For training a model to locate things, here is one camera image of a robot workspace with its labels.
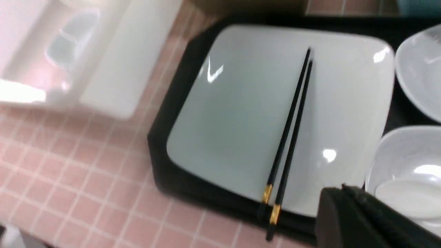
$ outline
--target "chopsticks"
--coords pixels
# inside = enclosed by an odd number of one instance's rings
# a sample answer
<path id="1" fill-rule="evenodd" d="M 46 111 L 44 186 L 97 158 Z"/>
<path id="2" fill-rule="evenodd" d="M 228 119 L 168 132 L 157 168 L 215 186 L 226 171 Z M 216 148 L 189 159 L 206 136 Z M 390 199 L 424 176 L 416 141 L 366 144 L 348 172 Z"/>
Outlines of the chopsticks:
<path id="1" fill-rule="evenodd" d="M 297 87 L 295 88 L 294 97 L 292 99 L 291 108 L 289 109 L 288 118 L 286 120 L 285 128 L 283 129 L 282 137 L 280 139 L 279 147 L 276 152 L 276 157 L 274 158 L 273 166 L 269 172 L 268 181 L 266 183 L 265 191 L 263 192 L 262 201 L 259 205 L 257 211 L 257 218 L 259 220 L 263 219 L 265 214 L 266 206 L 268 205 L 269 198 L 271 196 L 271 191 L 273 190 L 274 181 L 276 180 L 277 171 L 279 169 L 280 160 L 282 158 L 283 150 L 285 149 L 285 143 L 288 139 L 289 129 L 291 128 L 292 118 L 294 116 L 295 107 L 297 106 L 297 101 L 299 99 L 300 90 L 302 88 L 303 78 L 306 72 L 306 66 L 308 65 L 309 56 L 311 54 L 311 48 L 308 48 L 303 62 L 302 70 L 300 72 L 299 81 L 297 82 Z"/>
<path id="2" fill-rule="evenodd" d="M 295 118 L 294 130 L 292 132 L 291 143 L 288 149 L 288 155 L 286 156 L 285 167 L 283 168 L 282 178 L 280 180 L 279 190 L 277 191 L 276 201 L 273 206 L 273 211 L 271 212 L 271 217 L 269 219 L 268 232 L 266 233 L 266 240 L 271 241 L 276 230 L 277 221 L 279 219 L 280 209 L 283 202 L 283 197 L 285 195 L 286 185 L 288 182 L 289 169 L 291 168 L 292 156 L 295 150 L 295 144 L 297 142 L 297 137 L 299 136 L 300 122 L 302 120 L 303 109 L 305 106 L 306 94 L 309 85 L 309 78 L 311 76 L 313 61 L 309 61 L 308 70 L 305 78 L 305 85 L 303 86 L 302 98 L 300 99 L 299 111 L 297 117 Z"/>

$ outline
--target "white plate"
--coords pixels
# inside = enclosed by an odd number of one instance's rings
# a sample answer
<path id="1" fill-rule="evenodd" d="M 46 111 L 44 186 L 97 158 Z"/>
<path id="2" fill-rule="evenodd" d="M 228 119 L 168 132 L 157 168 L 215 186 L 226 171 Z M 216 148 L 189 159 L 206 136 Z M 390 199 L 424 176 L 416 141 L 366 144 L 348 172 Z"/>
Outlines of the white plate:
<path id="1" fill-rule="evenodd" d="M 441 25 L 407 38 L 396 52 L 395 67 L 409 100 L 441 123 Z"/>
<path id="2" fill-rule="evenodd" d="M 390 180 L 417 181 L 441 187 L 441 127 L 399 128 L 383 137 L 366 178 L 366 191 L 375 195 L 377 187 Z M 408 187 L 415 191 L 415 186 L 408 184 Z M 408 189 L 403 193 L 409 195 L 411 192 Z M 413 221 L 441 236 L 441 218 Z"/>
<path id="3" fill-rule="evenodd" d="M 316 216 L 323 187 L 362 186 L 384 130 L 394 70 L 388 44 L 358 35 L 225 29 L 168 138 L 172 161 L 260 201 L 309 46 L 314 68 L 282 207 Z"/>

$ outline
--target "black square tray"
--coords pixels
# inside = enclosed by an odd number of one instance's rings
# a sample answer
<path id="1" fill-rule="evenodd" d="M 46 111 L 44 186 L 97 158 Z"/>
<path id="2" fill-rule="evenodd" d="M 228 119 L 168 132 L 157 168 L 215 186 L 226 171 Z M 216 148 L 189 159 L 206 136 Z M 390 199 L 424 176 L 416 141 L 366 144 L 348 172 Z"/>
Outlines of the black square tray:
<path id="1" fill-rule="evenodd" d="M 284 14 L 232 15 L 216 23 L 188 44 L 159 113 L 148 134 L 153 174 L 158 188 L 173 196 L 265 227 L 256 219 L 258 203 L 221 189 L 175 165 L 167 155 L 167 139 L 218 34 L 232 24 L 286 26 L 378 37 L 396 51 L 407 37 L 441 19 L 298 17 Z M 395 81 L 384 133 L 407 125 L 439 125 L 419 112 Z M 282 212 L 277 231 L 310 244 L 316 243 L 315 218 Z"/>

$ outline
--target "clear plastic container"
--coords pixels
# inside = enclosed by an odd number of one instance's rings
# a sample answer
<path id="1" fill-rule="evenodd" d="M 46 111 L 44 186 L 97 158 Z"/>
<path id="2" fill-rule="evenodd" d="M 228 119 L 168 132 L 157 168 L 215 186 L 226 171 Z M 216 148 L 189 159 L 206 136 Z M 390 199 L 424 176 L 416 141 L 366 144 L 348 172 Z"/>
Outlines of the clear plastic container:
<path id="1" fill-rule="evenodd" d="M 0 104 L 130 118 L 181 3 L 0 0 Z"/>
<path id="2" fill-rule="evenodd" d="M 440 0 L 398 0 L 404 16 L 441 16 Z"/>
<path id="3" fill-rule="evenodd" d="M 110 0 L 0 2 L 0 102 L 55 109 L 75 104 L 88 68 L 103 52 L 105 34 L 115 29 L 111 20 L 118 5 Z"/>

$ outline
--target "white bowl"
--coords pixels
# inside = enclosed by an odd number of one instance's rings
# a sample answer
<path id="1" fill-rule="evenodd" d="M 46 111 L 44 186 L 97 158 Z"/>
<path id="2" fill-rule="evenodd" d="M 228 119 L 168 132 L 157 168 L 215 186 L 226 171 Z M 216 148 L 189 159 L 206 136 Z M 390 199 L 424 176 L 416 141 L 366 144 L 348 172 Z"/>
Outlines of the white bowl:
<path id="1" fill-rule="evenodd" d="M 384 131 L 395 76 L 389 45 L 359 35 L 225 29 L 170 133 L 171 160 L 260 202 L 309 46 L 314 66 L 282 208 L 315 217 L 323 187 L 362 186 Z"/>
<path id="2" fill-rule="evenodd" d="M 441 190 L 441 127 L 434 126 L 414 126 L 396 129 L 386 134 L 380 142 L 374 163 L 366 177 L 366 191 L 372 195 L 377 194 L 377 188 L 389 183 L 391 180 L 409 181 L 406 187 L 410 187 L 397 194 L 413 195 L 421 199 L 420 195 L 415 195 L 415 183 L 419 186 L 440 187 Z M 386 204 L 393 201 L 381 199 Z M 395 206 L 397 211 L 407 208 L 406 212 L 415 212 L 409 209 L 410 206 Z M 412 219 L 424 228 L 441 236 L 441 219 Z"/>
<path id="3" fill-rule="evenodd" d="M 409 100 L 441 123 L 441 25 L 406 39 L 396 52 L 395 67 Z"/>

